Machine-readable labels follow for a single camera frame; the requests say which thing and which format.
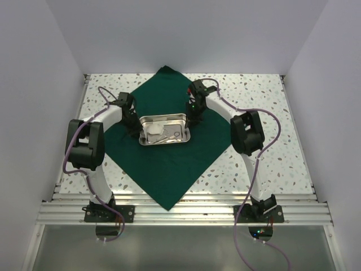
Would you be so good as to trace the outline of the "steel instrument tray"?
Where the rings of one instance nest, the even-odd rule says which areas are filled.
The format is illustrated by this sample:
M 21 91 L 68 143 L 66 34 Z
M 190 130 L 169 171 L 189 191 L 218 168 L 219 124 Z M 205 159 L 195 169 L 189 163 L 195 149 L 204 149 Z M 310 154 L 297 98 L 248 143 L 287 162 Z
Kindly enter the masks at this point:
M 191 139 L 190 130 L 186 128 L 186 115 L 184 113 L 143 116 L 140 118 L 140 123 L 143 129 L 139 135 L 139 143 L 142 146 L 186 143 Z M 151 124 L 162 124 L 164 126 L 163 134 L 148 134 L 147 127 Z M 161 144 L 153 144 L 156 140 L 165 135 L 172 136 L 175 132 L 180 132 L 180 136 L 173 142 L 169 141 Z

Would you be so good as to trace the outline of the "steel surgical scissors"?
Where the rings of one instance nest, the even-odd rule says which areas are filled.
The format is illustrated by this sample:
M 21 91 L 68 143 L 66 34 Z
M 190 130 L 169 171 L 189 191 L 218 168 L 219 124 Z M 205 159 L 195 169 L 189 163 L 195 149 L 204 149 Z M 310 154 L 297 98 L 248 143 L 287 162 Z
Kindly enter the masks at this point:
M 174 140 L 177 139 L 177 137 L 180 136 L 180 132 L 175 132 L 173 135 L 165 135 L 164 137 L 156 140 L 153 144 L 161 144 L 161 143 L 164 143 L 164 142 L 173 142 Z

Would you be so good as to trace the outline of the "green surgical cloth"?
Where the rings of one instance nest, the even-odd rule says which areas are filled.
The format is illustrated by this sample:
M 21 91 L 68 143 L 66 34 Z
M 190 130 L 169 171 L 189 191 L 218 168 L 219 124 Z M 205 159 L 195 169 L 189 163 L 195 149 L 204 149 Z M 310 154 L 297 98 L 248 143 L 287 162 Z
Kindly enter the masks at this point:
M 135 89 L 138 116 L 184 113 L 190 80 L 168 66 Z M 122 124 L 105 133 L 106 154 L 162 208 L 170 210 L 230 144 L 230 125 L 206 110 L 187 143 L 142 146 Z

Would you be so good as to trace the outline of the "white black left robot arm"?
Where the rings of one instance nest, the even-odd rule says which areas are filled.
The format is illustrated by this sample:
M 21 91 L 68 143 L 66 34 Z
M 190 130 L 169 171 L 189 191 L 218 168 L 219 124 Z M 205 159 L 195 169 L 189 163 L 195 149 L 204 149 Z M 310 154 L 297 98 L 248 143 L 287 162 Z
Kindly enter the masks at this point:
M 133 102 L 115 100 L 85 119 L 73 119 L 68 124 L 63 172 L 80 173 L 90 192 L 91 206 L 99 206 L 97 214 L 109 222 L 116 218 L 113 192 L 103 170 L 105 132 L 115 124 L 122 124 L 138 136 L 141 124 Z

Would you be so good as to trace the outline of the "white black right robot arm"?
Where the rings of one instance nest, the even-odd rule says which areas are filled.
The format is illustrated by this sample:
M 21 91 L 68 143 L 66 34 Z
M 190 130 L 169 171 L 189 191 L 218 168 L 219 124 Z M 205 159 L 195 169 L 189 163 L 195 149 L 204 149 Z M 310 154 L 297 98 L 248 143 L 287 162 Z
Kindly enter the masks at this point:
M 233 109 L 227 109 L 222 101 L 215 99 L 216 92 L 192 93 L 188 91 L 189 101 L 186 103 L 187 125 L 196 125 L 202 119 L 205 110 L 213 110 L 230 124 L 231 144 L 241 155 L 250 180 L 251 204 L 241 211 L 243 215 L 252 216 L 256 221 L 265 221 L 271 216 L 277 203 L 275 196 L 264 183 L 264 170 L 260 159 L 256 157 L 263 149 L 265 135 L 258 112 L 245 111 L 237 115 Z

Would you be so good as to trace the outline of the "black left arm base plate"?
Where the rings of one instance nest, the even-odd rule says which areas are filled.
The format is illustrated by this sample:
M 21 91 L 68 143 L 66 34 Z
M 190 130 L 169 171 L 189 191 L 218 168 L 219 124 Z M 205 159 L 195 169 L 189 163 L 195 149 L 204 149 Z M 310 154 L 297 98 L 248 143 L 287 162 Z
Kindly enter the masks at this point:
M 85 212 L 84 222 L 94 222 L 94 223 L 106 223 L 106 222 L 116 222 L 116 214 L 103 206 L 82 207 L 82 210 Z M 123 218 L 122 221 L 125 223 L 133 223 L 135 215 L 135 206 L 131 205 L 120 205 L 115 206 L 115 210 L 120 213 Z

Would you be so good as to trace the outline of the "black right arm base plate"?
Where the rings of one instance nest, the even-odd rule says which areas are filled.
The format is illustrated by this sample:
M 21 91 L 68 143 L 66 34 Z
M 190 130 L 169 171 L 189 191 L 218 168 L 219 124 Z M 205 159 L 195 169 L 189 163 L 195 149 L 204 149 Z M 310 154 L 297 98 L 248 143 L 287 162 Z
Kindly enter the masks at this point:
M 236 219 L 238 224 L 255 224 L 255 223 L 284 223 L 283 209 L 280 205 L 267 211 L 264 214 L 257 213 L 253 206 L 245 204 Z

